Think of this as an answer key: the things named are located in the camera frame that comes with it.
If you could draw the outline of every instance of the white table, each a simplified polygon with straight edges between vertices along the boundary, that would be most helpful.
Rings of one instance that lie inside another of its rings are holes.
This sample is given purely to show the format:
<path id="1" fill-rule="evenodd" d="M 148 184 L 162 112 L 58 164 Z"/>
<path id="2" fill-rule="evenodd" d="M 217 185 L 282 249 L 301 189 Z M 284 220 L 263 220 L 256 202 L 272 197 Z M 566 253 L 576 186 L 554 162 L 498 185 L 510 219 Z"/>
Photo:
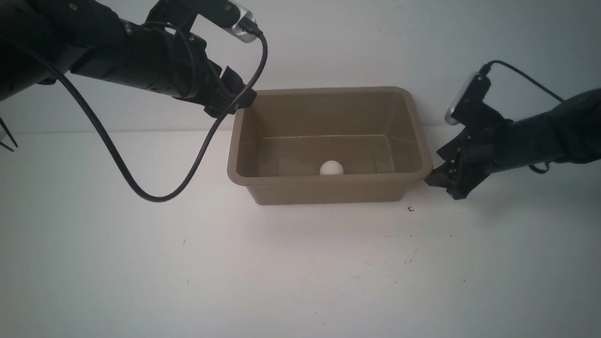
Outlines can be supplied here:
<path id="1" fill-rule="evenodd" d="M 457 132 L 428 128 L 431 148 Z M 114 138 L 165 193 L 204 132 Z M 97 135 L 17 135 L 0 152 L 0 336 L 601 334 L 600 164 L 499 173 L 465 201 L 421 183 L 398 203 L 261 207 L 227 178 L 229 139 L 152 204 Z"/>

